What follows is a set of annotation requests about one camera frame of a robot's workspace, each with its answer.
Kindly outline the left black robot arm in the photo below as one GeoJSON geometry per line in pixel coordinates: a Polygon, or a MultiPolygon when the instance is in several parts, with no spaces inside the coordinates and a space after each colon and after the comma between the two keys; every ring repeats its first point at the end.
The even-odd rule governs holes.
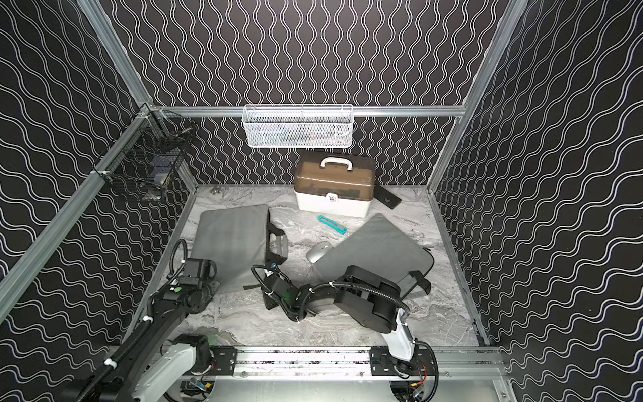
{"type": "Polygon", "coordinates": [[[148,299],[142,321],[91,376],[68,383],[62,401],[134,401],[137,383],[168,336],[185,318],[209,305],[217,286],[216,264],[188,257],[183,238],[172,248],[172,257],[178,249],[183,251],[181,265],[170,266],[167,282],[148,299]]]}

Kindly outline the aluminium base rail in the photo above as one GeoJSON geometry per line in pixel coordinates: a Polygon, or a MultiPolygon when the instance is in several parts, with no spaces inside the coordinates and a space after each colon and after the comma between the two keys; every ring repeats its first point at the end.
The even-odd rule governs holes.
{"type": "Polygon", "coordinates": [[[500,380],[502,356],[495,348],[428,348],[419,346],[404,373],[385,347],[212,347],[205,363],[187,344],[172,345],[142,374],[138,387],[171,385],[181,379],[385,381],[500,380]]]}

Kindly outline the grey laptop bag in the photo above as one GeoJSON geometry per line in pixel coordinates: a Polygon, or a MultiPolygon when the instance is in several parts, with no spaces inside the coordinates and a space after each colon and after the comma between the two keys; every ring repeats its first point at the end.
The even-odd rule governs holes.
{"type": "Polygon", "coordinates": [[[434,265],[435,258],[427,248],[382,214],[375,214],[313,263],[325,281],[340,277],[349,266],[358,266],[396,284],[405,301],[430,295],[432,284],[427,276],[434,265]]]}
{"type": "Polygon", "coordinates": [[[191,256],[213,261],[218,292],[234,293],[258,284],[252,266],[284,263],[288,239],[266,205],[207,210],[199,217],[191,256]]]}

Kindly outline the brown lid storage box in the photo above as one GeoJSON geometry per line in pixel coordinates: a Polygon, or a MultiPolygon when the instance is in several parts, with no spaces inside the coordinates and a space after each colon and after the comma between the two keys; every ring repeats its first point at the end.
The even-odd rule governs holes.
{"type": "Polygon", "coordinates": [[[364,218],[374,198],[375,170],[369,157],[304,152],[294,182],[298,208],[364,218]]]}

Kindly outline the black flat pouch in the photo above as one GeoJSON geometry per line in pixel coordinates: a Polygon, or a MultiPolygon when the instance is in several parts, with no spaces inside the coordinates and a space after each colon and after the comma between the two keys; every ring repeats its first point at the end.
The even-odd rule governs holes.
{"type": "Polygon", "coordinates": [[[376,185],[373,190],[373,197],[389,209],[396,209],[402,202],[397,195],[385,189],[381,185],[376,185]]]}

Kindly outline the teal flat tool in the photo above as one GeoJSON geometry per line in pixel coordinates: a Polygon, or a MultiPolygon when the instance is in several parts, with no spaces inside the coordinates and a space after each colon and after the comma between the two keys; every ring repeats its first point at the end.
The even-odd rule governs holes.
{"type": "Polygon", "coordinates": [[[336,231],[340,235],[344,235],[348,232],[348,229],[341,225],[338,224],[338,222],[333,221],[332,219],[329,219],[325,216],[318,216],[317,220],[321,223],[324,224],[325,226],[329,227],[330,229],[336,231]]]}

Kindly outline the white mesh wall basket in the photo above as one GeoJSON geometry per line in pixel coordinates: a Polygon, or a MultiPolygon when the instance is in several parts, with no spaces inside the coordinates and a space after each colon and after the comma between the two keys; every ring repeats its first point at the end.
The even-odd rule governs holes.
{"type": "Polygon", "coordinates": [[[348,148],[355,119],[350,104],[249,104],[241,123],[254,148],[348,148]]]}

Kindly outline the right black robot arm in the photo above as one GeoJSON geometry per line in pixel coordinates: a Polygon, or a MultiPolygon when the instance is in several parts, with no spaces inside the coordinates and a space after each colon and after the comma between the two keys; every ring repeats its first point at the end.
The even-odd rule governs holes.
{"type": "Polygon", "coordinates": [[[280,308],[295,323],[335,307],[361,327],[380,334],[386,349],[371,358],[373,375],[406,379],[438,373],[432,348],[411,333],[407,323],[410,308],[393,282],[358,266],[348,266],[335,280],[300,287],[274,262],[252,266],[251,274],[263,293],[266,309],[280,308]]]}

